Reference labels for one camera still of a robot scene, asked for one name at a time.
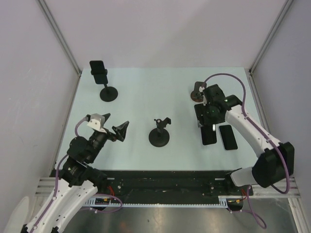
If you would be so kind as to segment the purple-edged phone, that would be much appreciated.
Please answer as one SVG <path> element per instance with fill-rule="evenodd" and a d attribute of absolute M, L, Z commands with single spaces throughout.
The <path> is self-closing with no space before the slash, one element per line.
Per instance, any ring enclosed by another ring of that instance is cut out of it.
<path fill-rule="evenodd" d="M 201 127 L 201 138 L 203 145 L 211 145 L 217 143 L 217 135 L 215 125 L 207 125 Z"/>

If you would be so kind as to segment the black phone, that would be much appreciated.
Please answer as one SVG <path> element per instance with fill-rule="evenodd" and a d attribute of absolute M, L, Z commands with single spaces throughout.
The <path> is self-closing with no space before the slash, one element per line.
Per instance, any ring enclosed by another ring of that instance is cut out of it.
<path fill-rule="evenodd" d="M 237 150 L 238 145 L 233 133 L 233 129 L 230 125 L 219 126 L 222 143 L 225 150 Z"/>
<path fill-rule="evenodd" d="M 105 66 L 102 60 L 89 61 L 92 75 L 105 74 Z"/>

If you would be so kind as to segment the black phone stand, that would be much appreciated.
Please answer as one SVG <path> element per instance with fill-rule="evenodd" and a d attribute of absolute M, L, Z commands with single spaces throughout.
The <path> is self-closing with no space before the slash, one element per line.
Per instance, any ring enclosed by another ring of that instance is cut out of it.
<path fill-rule="evenodd" d="M 169 117 L 164 120 L 154 119 L 156 123 L 156 128 L 152 129 L 149 133 L 149 142 L 154 147 L 164 147 L 168 144 L 170 140 L 170 134 L 165 129 L 168 124 L 171 124 L 171 119 Z"/>
<path fill-rule="evenodd" d="M 96 84 L 103 84 L 104 88 L 100 91 L 100 99 L 105 102 L 112 102 L 118 97 L 118 91 L 112 86 L 108 86 L 108 71 L 103 70 L 91 70 L 91 75 L 94 77 Z"/>

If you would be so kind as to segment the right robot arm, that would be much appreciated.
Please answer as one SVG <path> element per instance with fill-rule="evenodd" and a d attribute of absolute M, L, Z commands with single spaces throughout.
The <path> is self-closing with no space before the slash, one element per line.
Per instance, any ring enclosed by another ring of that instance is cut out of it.
<path fill-rule="evenodd" d="M 243 136 L 258 158 L 253 166 L 229 173 L 224 182 L 228 194 L 235 195 L 242 186 L 249 184 L 267 188 L 293 175 L 294 146 L 289 142 L 282 143 L 258 125 L 244 110 L 238 97 L 226 97 L 218 85 L 207 86 L 203 82 L 195 83 L 190 96 L 198 101 L 194 109 L 203 145 L 216 143 L 215 126 L 228 122 Z"/>

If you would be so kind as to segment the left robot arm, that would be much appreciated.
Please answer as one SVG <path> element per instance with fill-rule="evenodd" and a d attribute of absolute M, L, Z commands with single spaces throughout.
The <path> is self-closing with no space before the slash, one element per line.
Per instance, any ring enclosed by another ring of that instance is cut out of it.
<path fill-rule="evenodd" d="M 51 194 L 23 233 L 62 233 L 71 219 L 92 196 L 107 190 L 107 176 L 90 166 L 107 141 L 124 141 L 129 122 L 104 127 L 110 114 L 91 114 L 75 126 L 75 137 L 59 161 Z"/>

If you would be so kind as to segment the brown-based phone stand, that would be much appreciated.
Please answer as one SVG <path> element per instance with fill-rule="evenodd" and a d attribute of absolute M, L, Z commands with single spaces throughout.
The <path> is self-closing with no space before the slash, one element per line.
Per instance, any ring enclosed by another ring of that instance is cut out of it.
<path fill-rule="evenodd" d="M 203 102 L 204 97 L 203 94 L 199 91 L 200 87 L 206 88 L 207 84 L 205 82 L 195 82 L 194 89 L 190 94 L 190 98 L 194 102 Z"/>

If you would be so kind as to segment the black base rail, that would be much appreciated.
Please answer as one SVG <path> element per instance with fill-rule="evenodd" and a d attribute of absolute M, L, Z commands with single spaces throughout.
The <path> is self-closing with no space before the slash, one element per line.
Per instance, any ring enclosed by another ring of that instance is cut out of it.
<path fill-rule="evenodd" d="M 205 203 L 218 196 L 242 198 L 247 187 L 226 181 L 228 170 L 139 171 L 104 170 L 106 181 L 100 194 L 113 194 L 134 203 Z"/>

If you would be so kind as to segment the left aluminium frame post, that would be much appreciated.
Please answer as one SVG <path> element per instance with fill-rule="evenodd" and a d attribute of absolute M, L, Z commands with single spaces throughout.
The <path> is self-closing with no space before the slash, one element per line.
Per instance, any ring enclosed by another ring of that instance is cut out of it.
<path fill-rule="evenodd" d="M 82 74 L 82 70 L 80 69 L 63 33 L 61 32 L 61 29 L 58 25 L 58 23 L 55 20 L 55 17 L 53 16 L 47 2 L 45 0 L 36 0 L 36 3 L 38 4 L 38 7 L 40 8 L 41 12 L 43 13 L 43 16 L 45 17 L 46 21 L 48 22 L 52 32 L 54 33 L 60 47 L 62 48 L 65 56 L 68 58 L 71 66 L 77 73 L 77 75 L 80 77 Z"/>

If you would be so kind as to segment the aluminium frame post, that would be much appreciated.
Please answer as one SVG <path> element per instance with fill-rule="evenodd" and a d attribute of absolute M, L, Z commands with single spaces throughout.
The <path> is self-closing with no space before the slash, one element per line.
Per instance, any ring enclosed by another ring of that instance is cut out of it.
<path fill-rule="evenodd" d="M 41 12 L 43 13 L 43 16 L 45 17 L 46 21 L 48 22 L 52 32 L 54 33 L 60 47 L 62 48 L 65 56 L 68 58 L 71 66 L 77 73 L 77 75 L 80 77 L 82 74 L 82 70 L 80 69 L 63 33 L 61 32 L 61 29 L 58 25 L 58 23 L 55 20 L 55 17 L 53 16 L 47 2 L 45 0 L 36 0 L 36 3 L 38 4 L 38 7 L 40 8 Z"/>
<path fill-rule="evenodd" d="M 248 72 L 252 75 L 254 71 L 256 70 L 258 64 L 264 57 L 266 51 L 268 50 L 270 44 L 272 43 L 274 37 L 276 36 L 282 22 L 286 18 L 287 14 L 289 13 L 290 9 L 294 5 L 295 0 L 286 0 L 278 13 L 274 23 L 272 24 L 272 27 L 270 28 L 260 50 L 258 51 L 254 61 L 252 62 L 250 68 L 248 69 Z"/>

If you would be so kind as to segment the right aluminium frame post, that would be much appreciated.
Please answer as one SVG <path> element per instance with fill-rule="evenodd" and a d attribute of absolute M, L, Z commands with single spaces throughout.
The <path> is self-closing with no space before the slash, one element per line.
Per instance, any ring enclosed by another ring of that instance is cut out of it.
<path fill-rule="evenodd" d="M 294 5 L 295 0 L 286 0 L 278 13 L 274 23 L 272 24 L 272 27 L 270 28 L 260 50 L 258 51 L 254 61 L 252 62 L 250 68 L 248 69 L 248 72 L 252 75 L 254 71 L 256 70 L 258 64 L 264 57 L 266 51 L 268 50 L 270 44 L 272 43 L 274 37 L 276 36 L 282 22 L 286 18 L 287 14 L 289 13 L 290 9 Z"/>

